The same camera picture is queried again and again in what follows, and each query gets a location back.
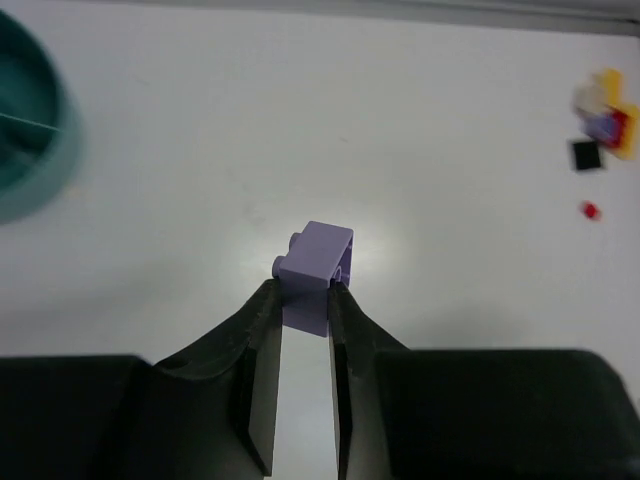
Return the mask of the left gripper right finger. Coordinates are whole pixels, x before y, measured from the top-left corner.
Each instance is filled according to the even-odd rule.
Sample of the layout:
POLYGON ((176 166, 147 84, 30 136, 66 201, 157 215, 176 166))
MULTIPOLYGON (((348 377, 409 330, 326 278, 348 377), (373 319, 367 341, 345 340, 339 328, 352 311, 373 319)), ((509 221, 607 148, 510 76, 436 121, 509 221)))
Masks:
POLYGON ((621 376, 576 349, 411 349, 328 292, 342 479, 635 479, 621 376))

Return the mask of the purple lego brick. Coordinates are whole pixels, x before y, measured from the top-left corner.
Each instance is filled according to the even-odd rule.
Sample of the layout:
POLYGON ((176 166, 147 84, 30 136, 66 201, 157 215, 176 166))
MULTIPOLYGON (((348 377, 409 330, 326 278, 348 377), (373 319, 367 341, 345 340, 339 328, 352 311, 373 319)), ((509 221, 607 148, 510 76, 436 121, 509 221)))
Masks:
POLYGON ((287 254, 276 257, 272 266, 285 326, 328 335, 328 292, 333 283, 350 283, 353 240, 352 229, 316 221, 292 234, 287 254))

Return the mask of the small yellow lego brick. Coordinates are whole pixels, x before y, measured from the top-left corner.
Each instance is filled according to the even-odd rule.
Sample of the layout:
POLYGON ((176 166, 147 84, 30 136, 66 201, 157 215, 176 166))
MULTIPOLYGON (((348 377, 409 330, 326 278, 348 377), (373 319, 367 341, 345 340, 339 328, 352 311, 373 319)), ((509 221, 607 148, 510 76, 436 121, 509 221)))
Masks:
POLYGON ((624 76, 616 69, 607 68, 598 74, 597 83, 607 106, 617 107, 621 101, 624 76))

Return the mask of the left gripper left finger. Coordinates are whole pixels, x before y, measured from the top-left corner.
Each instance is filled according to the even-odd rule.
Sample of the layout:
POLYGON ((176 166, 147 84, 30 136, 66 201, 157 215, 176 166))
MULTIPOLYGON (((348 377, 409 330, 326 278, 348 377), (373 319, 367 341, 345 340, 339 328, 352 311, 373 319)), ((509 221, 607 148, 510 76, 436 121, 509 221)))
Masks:
POLYGON ((158 363, 135 355, 1 361, 5 479, 262 479, 272 472, 281 289, 158 363))

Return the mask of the red lego brick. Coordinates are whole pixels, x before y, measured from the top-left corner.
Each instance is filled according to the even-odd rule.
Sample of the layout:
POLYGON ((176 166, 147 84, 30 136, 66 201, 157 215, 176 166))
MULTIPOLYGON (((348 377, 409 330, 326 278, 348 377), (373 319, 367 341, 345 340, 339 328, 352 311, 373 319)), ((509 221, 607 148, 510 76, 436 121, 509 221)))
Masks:
POLYGON ((612 109, 605 122, 606 144, 609 148, 619 148, 626 130, 629 116, 619 109, 612 109))

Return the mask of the tan lego brick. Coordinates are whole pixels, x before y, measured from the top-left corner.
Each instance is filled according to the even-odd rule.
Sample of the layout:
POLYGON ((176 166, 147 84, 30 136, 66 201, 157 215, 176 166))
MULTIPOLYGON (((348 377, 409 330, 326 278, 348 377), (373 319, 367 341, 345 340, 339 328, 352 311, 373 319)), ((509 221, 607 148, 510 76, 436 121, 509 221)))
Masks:
POLYGON ((600 116, 608 111, 606 90, 599 80, 591 80, 576 88, 574 110, 581 117, 600 116))

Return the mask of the long yellow lego brick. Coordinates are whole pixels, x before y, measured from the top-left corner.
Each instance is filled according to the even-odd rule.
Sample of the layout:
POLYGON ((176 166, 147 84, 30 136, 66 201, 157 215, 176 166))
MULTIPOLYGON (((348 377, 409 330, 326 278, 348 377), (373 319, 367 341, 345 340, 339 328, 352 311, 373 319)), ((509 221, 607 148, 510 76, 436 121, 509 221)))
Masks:
POLYGON ((612 153, 621 160, 633 160, 639 125, 639 108, 634 104, 620 104, 614 109, 624 111, 629 118, 622 143, 619 148, 612 149, 612 153))

